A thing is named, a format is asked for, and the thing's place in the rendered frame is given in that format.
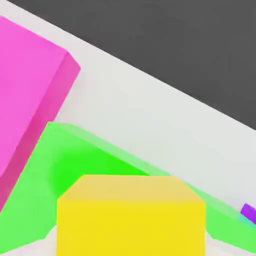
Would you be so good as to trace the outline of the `large green box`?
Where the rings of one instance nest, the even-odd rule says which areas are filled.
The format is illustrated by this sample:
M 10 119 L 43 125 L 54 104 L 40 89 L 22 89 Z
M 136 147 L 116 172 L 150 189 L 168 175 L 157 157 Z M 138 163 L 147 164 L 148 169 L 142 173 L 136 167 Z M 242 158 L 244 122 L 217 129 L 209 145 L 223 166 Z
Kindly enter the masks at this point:
M 50 122 L 0 212 L 0 255 L 43 242 L 56 224 L 57 199 L 85 174 L 167 175 L 75 125 Z

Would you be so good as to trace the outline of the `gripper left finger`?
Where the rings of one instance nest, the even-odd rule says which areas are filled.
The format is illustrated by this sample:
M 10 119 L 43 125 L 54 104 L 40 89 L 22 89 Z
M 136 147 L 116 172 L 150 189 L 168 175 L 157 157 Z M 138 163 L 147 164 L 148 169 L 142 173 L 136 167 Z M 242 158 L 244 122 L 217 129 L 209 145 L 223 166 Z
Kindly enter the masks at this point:
M 56 256 L 57 226 L 44 239 L 18 247 L 0 256 Z

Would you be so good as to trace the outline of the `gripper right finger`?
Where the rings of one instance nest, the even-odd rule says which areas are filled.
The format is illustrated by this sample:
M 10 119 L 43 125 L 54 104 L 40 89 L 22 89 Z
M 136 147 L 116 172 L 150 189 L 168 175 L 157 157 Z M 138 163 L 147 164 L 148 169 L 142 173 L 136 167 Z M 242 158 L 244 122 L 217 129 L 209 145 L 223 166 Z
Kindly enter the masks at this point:
M 256 256 L 256 253 L 213 239 L 206 231 L 205 256 Z

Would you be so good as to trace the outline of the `small yellow cube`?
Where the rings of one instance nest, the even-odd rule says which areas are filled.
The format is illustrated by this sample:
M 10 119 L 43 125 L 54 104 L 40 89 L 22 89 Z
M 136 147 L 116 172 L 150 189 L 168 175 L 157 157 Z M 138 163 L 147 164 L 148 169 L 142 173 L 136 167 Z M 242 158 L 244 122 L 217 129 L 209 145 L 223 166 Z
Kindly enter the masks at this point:
M 205 256 L 206 205 L 173 176 L 84 175 L 58 200 L 56 256 Z

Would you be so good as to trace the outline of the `small purple cube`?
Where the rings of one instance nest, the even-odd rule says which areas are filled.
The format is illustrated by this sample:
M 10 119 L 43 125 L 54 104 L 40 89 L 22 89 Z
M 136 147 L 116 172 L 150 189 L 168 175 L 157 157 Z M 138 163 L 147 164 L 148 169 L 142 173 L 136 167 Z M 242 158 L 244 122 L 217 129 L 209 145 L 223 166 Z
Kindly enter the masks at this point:
M 256 209 L 253 206 L 245 203 L 240 213 L 256 225 Z

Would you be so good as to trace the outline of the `large pink box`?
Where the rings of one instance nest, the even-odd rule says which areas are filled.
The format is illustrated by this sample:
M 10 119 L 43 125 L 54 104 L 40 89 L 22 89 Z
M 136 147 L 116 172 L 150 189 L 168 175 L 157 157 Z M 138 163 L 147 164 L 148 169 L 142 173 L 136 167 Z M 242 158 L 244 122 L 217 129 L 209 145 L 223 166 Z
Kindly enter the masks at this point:
M 0 15 L 0 212 L 80 69 L 65 48 Z

